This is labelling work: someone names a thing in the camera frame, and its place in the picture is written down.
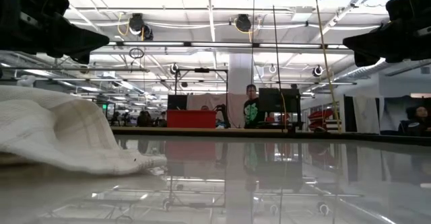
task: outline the red box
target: red box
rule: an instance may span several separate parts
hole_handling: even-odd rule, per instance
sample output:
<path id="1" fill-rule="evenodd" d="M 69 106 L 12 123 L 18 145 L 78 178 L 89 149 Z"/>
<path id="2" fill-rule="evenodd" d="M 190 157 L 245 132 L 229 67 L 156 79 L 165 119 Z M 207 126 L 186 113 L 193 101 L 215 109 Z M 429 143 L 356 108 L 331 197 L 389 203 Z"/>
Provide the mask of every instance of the red box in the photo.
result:
<path id="1" fill-rule="evenodd" d="M 168 110 L 168 127 L 215 128 L 216 114 L 213 110 Z"/>

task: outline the glossy floor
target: glossy floor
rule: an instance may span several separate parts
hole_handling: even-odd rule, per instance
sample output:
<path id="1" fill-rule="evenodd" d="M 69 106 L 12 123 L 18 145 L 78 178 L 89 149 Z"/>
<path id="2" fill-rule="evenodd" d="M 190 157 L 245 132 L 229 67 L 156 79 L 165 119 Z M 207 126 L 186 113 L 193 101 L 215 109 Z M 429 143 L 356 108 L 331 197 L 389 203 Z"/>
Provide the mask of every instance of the glossy floor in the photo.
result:
<path id="1" fill-rule="evenodd" d="M 431 223 L 431 148 L 118 136 L 165 167 L 91 176 L 3 168 L 1 223 Z"/>

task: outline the red container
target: red container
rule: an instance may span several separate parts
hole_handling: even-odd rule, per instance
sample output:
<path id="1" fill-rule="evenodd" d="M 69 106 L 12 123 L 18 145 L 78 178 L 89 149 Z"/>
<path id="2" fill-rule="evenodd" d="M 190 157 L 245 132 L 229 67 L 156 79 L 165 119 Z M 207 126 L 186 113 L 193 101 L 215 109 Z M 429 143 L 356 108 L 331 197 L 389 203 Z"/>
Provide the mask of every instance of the red container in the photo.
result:
<path id="1" fill-rule="evenodd" d="M 212 110 L 168 110 L 168 127 L 215 128 L 216 114 Z"/>

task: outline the pillar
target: pillar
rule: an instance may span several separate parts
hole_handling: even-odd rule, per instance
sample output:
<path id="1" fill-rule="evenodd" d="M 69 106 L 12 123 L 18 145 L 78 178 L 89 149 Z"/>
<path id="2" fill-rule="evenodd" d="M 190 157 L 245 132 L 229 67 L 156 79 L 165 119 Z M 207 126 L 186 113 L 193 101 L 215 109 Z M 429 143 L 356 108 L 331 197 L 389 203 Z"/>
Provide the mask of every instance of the pillar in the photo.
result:
<path id="1" fill-rule="evenodd" d="M 251 54 L 229 54 L 229 86 L 231 94 L 245 94 L 247 85 L 253 83 Z"/>

